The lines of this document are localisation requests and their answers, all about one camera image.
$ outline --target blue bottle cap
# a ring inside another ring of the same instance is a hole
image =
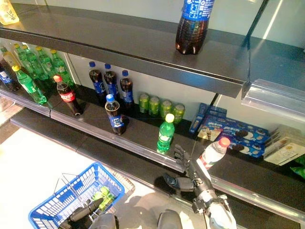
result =
[[[107,100],[107,102],[112,103],[114,101],[113,94],[106,95],[106,100]]]
[[[95,67],[95,62],[94,62],[94,61],[90,61],[90,62],[89,62],[89,66],[90,66],[91,68]]]
[[[111,69],[111,65],[108,64],[108,63],[106,63],[106,64],[105,64],[105,69]]]
[[[123,70],[123,71],[122,71],[122,75],[123,75],[123,76],[128,76],[128,71],[127,71],[127,70]]]

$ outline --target white bottle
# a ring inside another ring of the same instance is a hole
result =
[[[222,137],[218,142],[213,142],[205,149],[199,159],[207,170],[223,158],[230,143],[228,138]]]

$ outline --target soda can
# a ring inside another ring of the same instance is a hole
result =
[[[178,124],[183,118],[185,112],[185,107],[182,104],[177,104],[175,108],[173,109],[173,115],[175,116],[175,119],[173,120],[173,123]]]
[[[160,107],[160,116],[165,118],[172,111],[172,103],[169,100],[163,101]]]
[[[139,107],[141,113],[147,113],[148,111],[149,96],[146,93],[142,93],[139,98]]]
[[[149,109],[148,109],[148,114],[150,116],[158,116],[159,114],[159,105],[160,105],[160,100],[157,96],[153,96],[149,100]]]

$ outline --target oreo box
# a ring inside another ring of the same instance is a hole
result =
[[[201,123],[203,121],[206,109],[207,109],[207,105],[206,104],[204,104],[204,103],[200,103],[199,104],[197,115],[194,118],[194,120],[192,122],[192,125],[191,125],[191,127],[189,129],[189,132],[191,134],[194,134],[198,130],[198,128],[200,127],[200,125],[201,125]]]
[[[235,135],[239,138],[245,138],[246,140],[255,141],[263,144],[269,139],[269,132],[266,129],[243,123],[231,118],[226,118],[227,125],[224,128],[225,133]]]
[[[199,128],[198,137],[214,141],[226,126],[225,118],[208,115]]]
[[[245,138],[236,137],[232,134],[222,132],[218,137],[227,137],[230,139],[230,149],[239,151],[243,154],[247,154],[253,157],[260,157],[264,154],[264,144],[260,144],[254,141],[247,140]]]

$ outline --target blue shopping basket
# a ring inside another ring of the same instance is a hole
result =
[[[75,179],[39,204],[29,213],[29,221],[36,229],[58,229],[72,212],[83,206],[83,202],[106,186],[115,200],[105,209],[107,211],[125,193],[124,186],[101,163],[93,163]]]

